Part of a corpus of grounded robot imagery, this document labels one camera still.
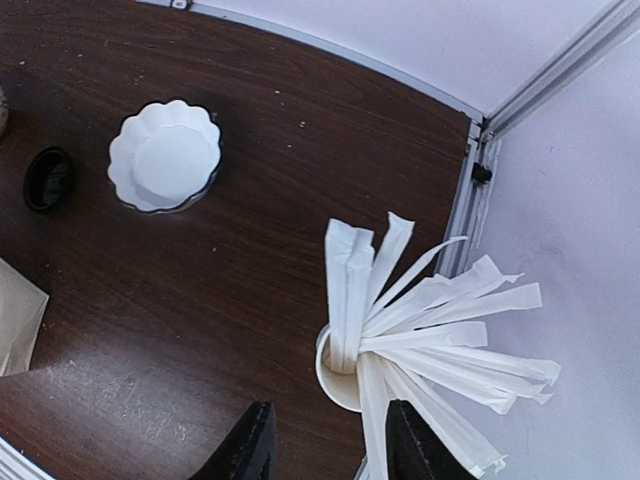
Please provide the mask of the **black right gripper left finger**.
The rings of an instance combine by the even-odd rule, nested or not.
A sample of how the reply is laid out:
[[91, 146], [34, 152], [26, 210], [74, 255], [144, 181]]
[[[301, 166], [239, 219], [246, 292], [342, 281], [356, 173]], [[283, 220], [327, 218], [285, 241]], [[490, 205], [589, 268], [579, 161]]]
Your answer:
[[253, 402], [189, 480], [276, 478], [276, 415], [272, 402]]

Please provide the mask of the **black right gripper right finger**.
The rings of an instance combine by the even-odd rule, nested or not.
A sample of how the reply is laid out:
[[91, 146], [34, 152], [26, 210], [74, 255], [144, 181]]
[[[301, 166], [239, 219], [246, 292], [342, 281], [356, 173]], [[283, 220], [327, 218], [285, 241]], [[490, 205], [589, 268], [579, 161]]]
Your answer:
[[406, 400], [389, 403], [386, 422], [387, 473], [396, 480], [472, 480]]

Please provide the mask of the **brown paper bag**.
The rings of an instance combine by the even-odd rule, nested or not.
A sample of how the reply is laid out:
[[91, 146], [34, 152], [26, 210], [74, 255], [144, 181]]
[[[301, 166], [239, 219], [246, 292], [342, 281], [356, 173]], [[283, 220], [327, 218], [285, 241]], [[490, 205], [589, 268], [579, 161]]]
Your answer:
[[29, 370], [49, 295], [1, 260], [1, 376]]

